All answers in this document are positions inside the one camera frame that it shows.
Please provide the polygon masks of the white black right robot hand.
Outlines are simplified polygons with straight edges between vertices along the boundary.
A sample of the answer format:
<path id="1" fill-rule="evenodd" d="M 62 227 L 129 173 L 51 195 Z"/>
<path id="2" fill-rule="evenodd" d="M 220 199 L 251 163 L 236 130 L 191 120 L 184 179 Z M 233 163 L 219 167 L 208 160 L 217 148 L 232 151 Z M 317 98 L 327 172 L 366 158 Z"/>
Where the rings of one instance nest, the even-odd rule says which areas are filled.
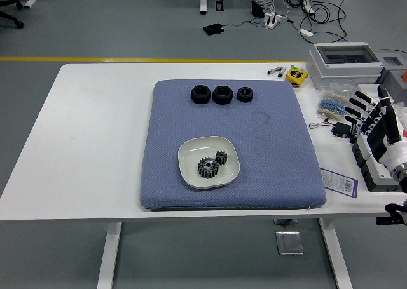
<path id="1" fill-rule="evenodd" d="M 352 152 L 359 166 L 372 159 L 400 182 L 406 178 L 406 137 L 384 85 L 377 90 L 377 99 L 356 91 L 348 100 L 345 119 L 354 125 Z"/>

